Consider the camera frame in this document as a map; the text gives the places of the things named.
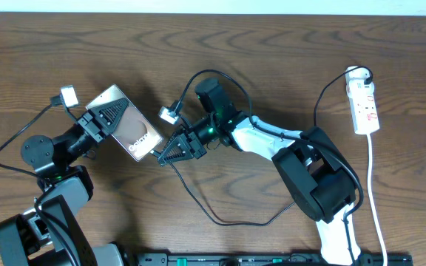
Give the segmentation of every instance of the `silver phone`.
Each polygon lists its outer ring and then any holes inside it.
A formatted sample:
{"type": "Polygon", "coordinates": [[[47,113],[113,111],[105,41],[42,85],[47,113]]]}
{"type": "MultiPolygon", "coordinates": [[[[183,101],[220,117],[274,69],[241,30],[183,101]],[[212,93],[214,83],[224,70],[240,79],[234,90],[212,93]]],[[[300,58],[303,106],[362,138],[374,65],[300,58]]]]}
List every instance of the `silver phone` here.
{"type": "Polygon", "coordinates": [[[112,136],[138,162],[161,143],[163,138],[125,94],[113,84],[88,103],[86,108],[91,109],[121,98],[126,98],[129,105],[112,136]]]}

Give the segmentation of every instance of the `white power strip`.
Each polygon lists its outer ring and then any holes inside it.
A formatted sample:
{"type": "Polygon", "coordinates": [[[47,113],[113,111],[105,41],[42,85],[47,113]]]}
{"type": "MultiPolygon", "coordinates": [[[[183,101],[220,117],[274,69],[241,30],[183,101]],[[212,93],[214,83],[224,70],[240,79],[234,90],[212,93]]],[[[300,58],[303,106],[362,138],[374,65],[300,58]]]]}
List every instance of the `white power strip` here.
{"type": "Polygon", "coordinates": [[[351,105],[351,116],[353,117],[354,132],[356,134],[365,134],[368,138],[368,195],[374,224],[376,226],[377,237],[382,250],[382,265],[387,266],[388,256],[385,250],[384,238],[382,237],[381,227],[377,218],[376,205],[372,190],[372,168],[373,168],[373,147],[371,142],[371,133],[379,129],[379,119],[377,118],[376,101],[374,100],[374,83],[365,84],[365,79],[369,78],[371,73],[366,68],[358,68],[347,73],[346,93],[351,105]]]}
{"type": "Polygon", "coordinates": [[[376,101],[374,99],[374,82],[365,84],[370,73],[365,68],[353,70],[345,75],[346,93],[351,105],[354,132],[356,134],[370,134],[379,129],[376,101]]]}

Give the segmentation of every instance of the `white wall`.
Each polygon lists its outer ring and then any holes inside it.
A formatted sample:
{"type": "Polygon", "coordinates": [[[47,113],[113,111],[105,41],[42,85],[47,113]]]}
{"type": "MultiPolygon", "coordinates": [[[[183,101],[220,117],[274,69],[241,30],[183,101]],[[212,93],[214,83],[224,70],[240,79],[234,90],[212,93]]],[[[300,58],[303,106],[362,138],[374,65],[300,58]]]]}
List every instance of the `white wall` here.
{"type": "Polygon", "coordinates": [[[0,11],[426,16],[426,0],[0,0],[0,11]]]}

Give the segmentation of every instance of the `black cable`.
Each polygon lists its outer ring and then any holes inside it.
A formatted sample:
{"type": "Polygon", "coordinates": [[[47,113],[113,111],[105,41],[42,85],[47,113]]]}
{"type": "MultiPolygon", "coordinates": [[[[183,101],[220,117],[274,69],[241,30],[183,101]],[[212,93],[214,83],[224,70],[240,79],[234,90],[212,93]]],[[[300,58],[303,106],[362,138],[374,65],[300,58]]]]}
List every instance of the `black cable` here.
{"type": "MultiPolygon", "coordinates": [[[[14,136],[12,136],[9,140],[7,140],[3,145],[1,145],[0,147],[0,152],[6,148],[6,146],[11,143],[13,140],[15,140],[20,134],[22,134],[22,132],[24,132],[26,129],[28,129],[31,125],[33,125],[45,112],[47,112],[50,107],[52,107],[52,105],[49,105],[47,107],[45,107],[44,109],[42,109],[42,111],[40,113],[38,113],[38,115],[36,115],[25,127],[23,127],[21,130],[19,130],[17,133],[14,134],[14,136]]],[[[26,171],[24,169],[20,169],[20,168],[16,168],[13,166],[7,166],[5,164],[0,163],[0,167],[8,169],[8,170],[12,170],[12,171],[17,171],[20,173],[24,173],[24,174],[29,174],[32,177],[35,177],[37,179],[39,179],[40,181],[42,181],[43,183],[50,183],[48,180],[38,176],[37,174],[34,174],[33,172],[30,171],[26,171]]]]}
{"type": "MultiPolygon", "coordinates": [[[[75,258],[75,254],[73,253],[72,249],[69,247],[69,245],[67,244],[67,241],[65,241],[65,239],[62,237],[62,235],[57,231],[57,229],[55,229],[55,227],[53,226],[53,224],[51,223],[51,221],[49,221],[49,219],[44,215],[44,212],[41,211],[41,209],[39,209],[42,200],[53,190],[55,189],[55,186],[50,187],[49,189],[47,189],[34,203],[34,209],[35,212],[38,214],[38,216],[41,218],[42,222],[45,223],[45,225],[52,231],[52,234],[56,237],[56,239],[58,239],[58,241],[60,241],[62,247],[65,249],[65,251],[67,252],[67,255],[69,257],[70,263],[74,266],[79,266],[78,264],[78,260],[75,258]]],[[[68,235],[68,237],[70,236],[70,232],[68,232],[67,229],[65,229],[63,226],[61,226],[62,229],[65,230],[65,233],[68,235]]]]}
{"type": "Polygon", "coordinates": [[[353,255],[353,246],[351,245],[351,235],[349,234],[349,221],[348,221],[348,217],[345,214],[345,217],[343,217],[343,222],[345,223],[345,231],[346,231],[346,241],[348,242],[348,250],[349,250],[349,255],[351,256],[351,265],[355,265],[356,264],[356,260],[354,259],[354,255],[353,255]]]}
{"type": "Polygon", "coordinates": [[[341,75],[339,75],[339,76],[337,76],[335,79],[333,79],[330,83],[328,83],[326,86],[325,86],[325,88],[323,88],[323,90],[322,90],[322,92],[319,94],[319,97],[318,97],[318,100],[317,100],[317,103],[315,103],[315,108],[314,108],[314,125],[315,126],[317,126],[317,110],[318,110],[318,103],[322,100],[322,97],[323,97],[323,94],[325,93],[325,90],[331,85],[331,84],[333,84],[335,81],[337,81],[339,78],[341,78],[343,75],[346,75],[346,74],[348,74],[349,72],[351,72],[351,71],[353,71],[353,70],[356,70],[356,69],[360,69],[360,68],[363,68],[363,69],[366,69],[367,71],[369,71],[369,73],[370,73],[370,76],[369,76],[369,78],[366,78],[365,79],[365,82],[364,82],[364,84],[370,84],[371,82],[372,82],[372,80],[373,80],[373,72],[369,69],[369,68],[367,68],[366,66],[357,66],[357,67],[355,67],[355,68],[353,68],[353,69],[350,69],[350,70],[348,70],[348,71],[346,71],[346,72],[344,72],[344,73],[342,73],[341,75]]]}
{"type": "Polygon", "coordinates": [[[218,144],[213,148],[213,149],[211,149],[210,147],[209,147],[209,145],[210,145],[210,143],[212,143],[213,141],[210,141],[210,142],[208,142],[207,144],[206,144],[206,148],[209,150],[209,151],[214,151],[214,150],[216,150],[216,149],[218,149],[218,147],[220,146],[220,144],[221,144],[221,142],[220,141],[218,141],[218,144]]]}
{"type": "Polygon", "coordinates": [[[66,107],[65,105],[64,105],[64,110],[67,113],[67,115],[73,120],[73,122],[77,123],[77,118],[75,117],[75,115],[72,114],[70,109],[66,107]]]}
{"type": "Polygon", "coordinates": [[[192,124],[186,117],[184,117],[182,114],[178,114],[178,116],[180,117],[180,119],[182,119],[185,126],[187,126],[189,129],[192,127],[192,124]]]}
{"type": "Polygon", "coordinates": [[[179,106],[182,104],[183,99],[185,98],[186,92],[190,87],[190,84],[192,83],[192,81],[198,76],[201,75],[203,73],[206,72],[213,72],[213,73],[217,73],[218,75],[222,75],[224,78],[230,80],[232,83],[234,83],[234,85],[236,85],[238,88],[240,88],[240,90],[243,92],[244,95],[246,95],[246,97],[248,98],[248,104],[249,104],[249,114],[252,114],[252,101],[251,98],[249,97],[247,91],[238,83],[236,82],[232,77],[228,76],[227,74],[219,71],[219,70],[215,70],[215,69],[205,69],[202,71],[197,72],[195,75],[193,75],[189,82],[186,84],[185,89],[182,92],[182,95],[180,96],[180,99],[178,100],[177,106],[175,107],[175,109],[173,110],[176,114],[178,113],[178,109],[179,106]]]}
{"type": "Polygon", "coordinates": [[[213,128],[215,133],[219,133],[218,128],[216,127],[216,123],[214,122],[214,116],[216,115],[216,111],[210,113],[210,126],[213,128]]]}
{"type": "Polygon", "coordinates": [[[174,169],[175,173],[178,175],[178,178],[180,179],[180,181],[183,184],[183,187],[186,189],[186,191],[189,193],[190,197],[192,197],[192,199],[198,204],[198,206],[200,206],[201,210],[205,213],[205,215],[216,225],[220,225],[220,226],[239,226],[239,225],[248,225],[248,226],[267,226],[270,225],[275,219],[277,219],[280,215],[282,215],[285,211],[287,211],[290,207],[292,207],[293,205],[295,205],[295,202],[292,202],[291,204],[289,204],[287,207],[285,207],[283,210],[281,210],[281,212],[279,212],[278,214],[276,214],[275,216],[273,216],[268,222],[265,223],[258,223],[258,222],[231,222],[231,223],[222,223],[222,222],[217,222],[215,219],[213,219],[213,217],[210,216],[210,214],[208,213],[208,211],[206,211],[206,209],[203,207],[203,205],[201,205],[201,203],[198,201],[198,199],[194,196],[194,194],[190,191],[189,187],[185,184],[185,181],[182,178],[182,175],[180,174],[180,172],[177,170],[177,168],[170,163],[170,166],[174,169]]]}

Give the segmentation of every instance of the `wood grain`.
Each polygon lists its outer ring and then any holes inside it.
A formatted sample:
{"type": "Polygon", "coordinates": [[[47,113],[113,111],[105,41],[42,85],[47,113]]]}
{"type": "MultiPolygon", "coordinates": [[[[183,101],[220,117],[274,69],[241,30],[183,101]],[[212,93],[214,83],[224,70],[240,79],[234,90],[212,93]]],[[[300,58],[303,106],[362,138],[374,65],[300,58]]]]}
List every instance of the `wood grain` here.
{"type": "MultiPolygon", "coordinates": [[[[373,135],[374,191],[386,245],[426,265],[425,17],[0,13],[0,145],[67,84],[85,104],[116,83],[167,137],[173,128],[157,118],[159,108],[205,68],[235,77],[264,120],[305,130],[320,90],[354,64],[375,74],[382,129],[373,135]]],[[[226,87],[245,108],[240,92],[226,87]]],[[[353,133],[343,88],[339,81],[326,92],[318,123],[365,187],[365,137],[353,133]]],[[[183,110],[191,119],[201,116],[193,93],[183,110]]],[[[61,109],[51,110],[0,161],[28,169],[19,156],[24,139],[55,137],[69,126],[61,109]]],[[[266,228],[213,225],[173,170],[153,158],[136,163],[112,140],[100,146],[97,160],[77,163],[87,166],[95,185],[77,216],[92,245],[118,240],[210,253],[320,249],[315,224],[297,207],[266,228]]],[[[254,154],[221,147],[178,168],[225,220],[264,222],[291,201],[273,165],[254,154]]],[[[32,177],[0,169],[0,221],[39,193],[32,177]]],[[[368,204],[354,215],[357,241],[379,252],[368,204]]]]}

